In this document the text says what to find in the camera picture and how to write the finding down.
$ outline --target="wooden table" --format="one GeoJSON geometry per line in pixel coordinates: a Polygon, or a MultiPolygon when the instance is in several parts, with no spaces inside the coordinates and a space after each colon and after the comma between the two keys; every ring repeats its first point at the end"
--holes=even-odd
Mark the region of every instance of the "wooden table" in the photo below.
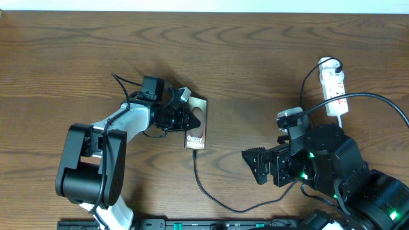
{"type": "MultiPolygon", "coordinates": [[[[90,218],[56,195],[54,180],[68,127],[100,121],[124,99],[111,72],[137,82],[156,75],[207,98],[206,150],[197,160],[203,186],[236,209],[276,199],[285,187],[271,176],[257,185],[241,150],[277,145],[277,113],[298,106],[302,79],[323,56],[342,60],[347,92],[379,93],[409,113],[408,29],[407,15],[6,11],[0,229],[55,229],[61,219],[90,218]]],[[[305,87],[308,107],[323,100],[317,76],[305,87]]],[[[409,184],[409,132],[398,114],[370,98],[349,106],[344,130],[370,167],[409,184]]],[[[336,122],[324,108],[314,118],[336,122]]],[[[169,219],[335,212],[297,185],[277,204],[231,213],[200,193],[183,137],[129,142],[122,195],[135,211],[169,219]]]]}

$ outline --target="electrical cord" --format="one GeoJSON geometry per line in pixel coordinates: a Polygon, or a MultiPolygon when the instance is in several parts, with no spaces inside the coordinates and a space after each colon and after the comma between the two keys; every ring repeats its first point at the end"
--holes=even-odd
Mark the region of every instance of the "electrical cord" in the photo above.
{"type": "Polygon", "coordinates": [[[306,186],[305,183],[303,183],[303,184],[301,185],[301,192],[303,193],[303,195],[305,195],[306,197],[313,198],[313,199],[315,199],[315,200],[317,200],[317,201],[321,201],[321,202],[323,202],[323,203],[325,203],[325,204],[327,204],[327,205],[329,205],[329,206],[331,206],[331,207],[336,207],[336,205],[332,204],[331,201],[325,199],[324,197],[320,197],[320,196],[318,196],[318,195],[309,195],[309,194],[305,191],[305,186],[306,186]]]}
{"type": "Polygon", "coordinates": [[[107,181],[107,143],[108,143],[107,132],[108,132],[108,127],[109,127],[109,125],[112,124],[112,122],[114,122],[116,119],[118,119],[120,116],[124,115],[124,113],[126,113],[126,112],[128,112],[130,110],[130,99],[129,99],[127,89],[125,89],[125,86],[122,84],[122,82],[120,81],[120,78],[115,73],[111,73],[111,75],[120,84],[120,86],[121,86],[121,88],[122,88],[122,90],[123,90],[123,92],[124,92],[124,94],[125,94],[125,96],[127,98],[128,105],[124,110],[117,113],[115,116],[107,119],[107,122],[105,123],[105,126],[104,126],[104,131],[102,132],[102,158],[101,158],[102,180],[101,180],[100,190],[99,190],[98,196],[96,198],[96,202],[95,202],[94,206],[92,207],[92,209],[89,211],[89,213],[94,215],[96,217],[96,219],[102,225],[104,225],[106,230],[108,230],[109,227],[108,227],[108,225],[106,225],[100,219],[98,213],[96,212],[96,209],[100,206],[100,203],[101,203],[101,201],[103,199],[103,194],[104,194],[104,191],[105,191],[105,186],[106,186],[106,181],[107,181]]]}
{"type": "Polygon", "coordinates": [[[135,91],[135,92],[129,94],[129,97],[130,98],[135,98],[138,95],[138,93],[140,93],[140,91],[135,91]]]}
{"type": "Polygon", "coordinates": [[[342,121],[342,119],[341,119],[341,115],[340,115],[340,114],[337,115],[337,119],[338,119],[338,126],[339,126],[339,128],[342,128],[342,127],[343,127],[343,121],[342,121]]]}
{"type": "MultiPolygon", "coordinates": [[[[316,66],[307,74],[307,76],[305,76],[304,80],[302,81],[301,90],[300,90],[300,107],[301,107],[301,109],[302,109],[303,111],[305,110],[305,108],[304,108],[304,105],[302,104],[302,93],[304,92],[305,81],[306,81],[307,78],[313,73],[313,71],[314,71],[315,69],[317,69],[320,65],[322,65],[323,63],[326,63],[326,62],[329,61],[329,60],[337,60],[337,61],[339,62],[340,65],[336,68],[336,70],[335,70],[336,73],[340,73],[340,72],[343,70],[343,63],[342,63],[339,59],[337,59],[337,58],[335,58],[335,57],[330,57],[330,58],[328,58],[327,60],[318,63],[318,65],[316,65],[316,66]]],[[[312,118],[310,115],[308,115],[308,118],[311,120],[311,123],[313,124],[313,126],[315,126],[315,123],[314,123],[313,118],[312,118]]]]}
{"type": "Polygon", "coordinates": [[[148,135],[145,131],[142,131],[141,133],[145,136],[145,137],[151,137],[151,138],[164,138],[164,137],[166,137],[166,135],[167,135],[167,130],[164,130],[164,132],[165,132],[165,134],[162,134],[162,135],[158,135],[158,136],[151,136],[151,135],[148,135]]]}
{"type": "Polygon", "coordinates": [[[279,201],[281,201],[281,200],[287,195],[287,193],[288,193],[288,192],[294,187],[294,185],[298,182],[298,181],[294,181],[294,182],[287,188],[287,190],[282,194],[282,196],[281,196],[280,198],[276,199],[276,200],[263,202],[263,203],[254,205],[254,206],[252,206],[252,207],[250,207],[250,208],[247,208],[247,209],[245,209],[245,210],[235,210],[235,209],[232,209],[232,208],[230,208],[229,206],[226,206],[225,204],[221,203],[221,202],[218,201],[216,198],[212,197],[212,196],[205,190],[205,188],[203,188],[202,184],[200,183],[199,175],[197,174],[197,168],[196,168],[196,158],[197,158],[197,157],[196,157],[196,156],[197,156],[197,150],[195,149],[195,150],[193,150],[193,154],[192,154],[192,157],[193,157],[193,171],[194,171],[194,176],[195,176],[195,178],[196,178],[196,182],[197,182],[197,185],[198,185],[200,191],[202,191],[202,193],[203,193],[206,197],[208,197],[209,199],[211,199],[212,201],[214,201],[214,202],[217,203],[218,205],[222,206],[223,208],[225,208],[225,209],[227,209],[227,210],[229,210],[229,211],[232,211],[233,213],[246,213],[246,212],[248,212],[248,211],[253,210],[254,208],[258,208],[258,207],[263,206],[263,205],[266,205],[266,204],[272,204],[272,203],[279,202],[279,201]]]}
{"type": "Polygon", "coordinates": [[[115,75],[115,76],[116,76],[119,80],[121,80],[121,81],[127,82],[127,83],[129,83],[129,84],[134,84],[134,85],[136,85],[136,86],[142,86],[142,84],[140,84],[140,83],[136,83],[136,82],[133,82],[133,81],[131,81],[131,80],[126,80],[126,79],[124,79],[124,78],[122,78],[122,77],[116,75],[115,73],[112,73],[112,76],[113,76],[113,75],[115,75]]]}
{"type": "Polygon", "coordinates": [[[338,204],[339,207],[348,215],[351,215],[351,213],[346,209],[343,197],[341,196],[341,192],[339,191],[339,186],[342,185],[345,182],[344,179],[337,178],[334,180],[334,191],[335,195],[338,197],[338,204]]]}
{"type": "Polygon", "coordinates": [[[99,228],[99,227],[100,227],[100,224],[102,224],[102,225],[104,226],[104,229],[105,229],[105,230],[109,230],[109,226],[102,220],[102,218],[99,216],[98,213],[95,213],[95,214],[94,214],[94,217],[96,218],[96,221],[97,221],[99,224],[83,226],[81,229],[87,229],[87,228],[89,228],[89,227],[97,227],[98,229],[100,229],[100,228],[99,228]]]}
{"type": "Polygon", "coordinates": [[[368,96],[368,97],[376,98],[376,99],[379,99],[381,101],[386,102],[388,105],[390,105],[392,108],[395,109],[395,111],[402,117],[403,121],[406,123],[406,125],[409,128],[409,119],[405,115],[405,113],[394,102],[392,102],[388,98],[385,98],[384,96],[377,95],[376,93],[347,93],[347,94],[344,94],[344,95],[341,95],[341,96],[336,96],[336,97],[333,97],[331,99],[325,100],[325,101],[319,103],[318,105],[315,105],[314,107],[311,107],[310,109],[307,109],[304,112],[301,112],[300,114],[292,117],[291,120],[295,121],[295,120],[297,120],[297,119],[299,119],[299,118],[301,118],[301,117],[303,117],[305,115],[308,115],[308,114],[314,112],[315,110],[317,110],[321,106],[324,106],[324,105],[326,105],[326,104],[328,104],[330,102],[334,102],[334,101],[342,99],[342,98],[350,98],[350,97],[356,97],[356,96],[368,96]]]}

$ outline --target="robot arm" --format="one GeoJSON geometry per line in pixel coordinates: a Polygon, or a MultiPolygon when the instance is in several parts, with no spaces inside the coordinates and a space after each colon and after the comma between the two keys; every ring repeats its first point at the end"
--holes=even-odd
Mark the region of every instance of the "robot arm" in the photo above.
{"type": "Polygon", "coordinates": [[[175,91],[166,105],[162,99],[164,81],[156,77],[145,77],[141,92],[136,99],[121,104],[120,109],[102,121],[92,125],[73,124],[68,130],[65,147],[56,179],[56,192],[72,203],[91,211],[97,203],[100,189],[101,202],[94,217],[101,229],[130,229],[133,212],[120,196],[125,170],[127,143],[139,132],[156,125],[165,133],[187,131],[200,126],[200,121],[186,108],[190,91],[181,88],[175,91]],[[105,125],[110,122],[104,134],[105,125]],[[106,135],[106,176],[102,179],[102,164],[81,161],[82,157],[103,156],[103,141],[106,135]]]}
{"type": "Polygon", "coordinates": [[[341,127],[312,128],[299,107],[280,112],[277,124],[287,134],[279,138],[279,146],[242,151],[259,185],[267,182],[268,174],[278,187],[298,180],[306,196],[304,185],[333,197],[337,204],[318,199],[335,206],[354,229],[405,229],[409,188],[382,172],[370,171],[357,143],[341,127]]]}

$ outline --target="power strip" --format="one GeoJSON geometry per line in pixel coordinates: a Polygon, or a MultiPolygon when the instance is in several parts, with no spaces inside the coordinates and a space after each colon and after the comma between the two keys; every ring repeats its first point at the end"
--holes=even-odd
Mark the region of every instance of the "power strip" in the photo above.
{"type": "MultiPolygon", "coordinates": [[[[322,63],[328,58],[329,57],[323,57],[318,63],[322,63]]],[[[340,62],[335,59],[331,59],[320,65],[320,81],[325,100],[345,94],[344,72],[336,73],[336,68],[339,66],[340,62]]],[[[328,116],[340,117],[340,115],[348,112],[348,103],[346,102],[346,98],[343,98],[326,104],[325,108],[328,116]]]]}

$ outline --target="white wall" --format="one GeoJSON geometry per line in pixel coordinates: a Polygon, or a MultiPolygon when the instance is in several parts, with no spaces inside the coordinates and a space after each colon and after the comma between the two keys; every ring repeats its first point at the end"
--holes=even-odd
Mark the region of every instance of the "white wall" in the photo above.
{"type": "Polygon", "coordinates": [[[2,10],[409,13],[409,0],[0,0],[2,10]]]}

